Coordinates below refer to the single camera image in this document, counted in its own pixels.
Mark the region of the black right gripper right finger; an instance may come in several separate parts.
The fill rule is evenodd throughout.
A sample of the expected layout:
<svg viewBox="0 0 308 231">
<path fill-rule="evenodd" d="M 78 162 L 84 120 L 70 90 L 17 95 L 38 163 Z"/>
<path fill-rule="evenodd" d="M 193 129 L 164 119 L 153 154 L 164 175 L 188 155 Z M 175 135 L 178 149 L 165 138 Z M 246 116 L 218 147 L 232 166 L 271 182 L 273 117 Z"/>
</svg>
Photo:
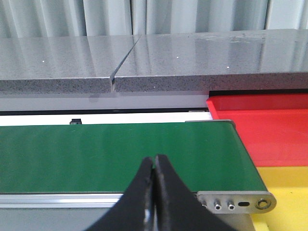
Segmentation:
<svg viewBox="0 0 308 231">
<path fill-rule="evenodd" d="M 168 157 L 155 157 L 155 203 L 160 231 L 232 231 L 208 211 L 175 172 Z"/>
</svg>

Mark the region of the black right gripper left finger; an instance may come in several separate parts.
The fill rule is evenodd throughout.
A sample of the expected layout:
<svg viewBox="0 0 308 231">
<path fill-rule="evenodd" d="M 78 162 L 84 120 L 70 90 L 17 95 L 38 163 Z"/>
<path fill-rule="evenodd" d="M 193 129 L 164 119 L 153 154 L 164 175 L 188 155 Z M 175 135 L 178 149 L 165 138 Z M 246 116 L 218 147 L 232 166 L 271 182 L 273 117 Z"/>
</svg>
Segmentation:
<svg viewBox="0 0 308 231">
<path fill-rule="evenodd" d="M 88 231 L 152 231 L 154 229 L 153 161 L 146 157 L 118 202 Z"/>
</svg>

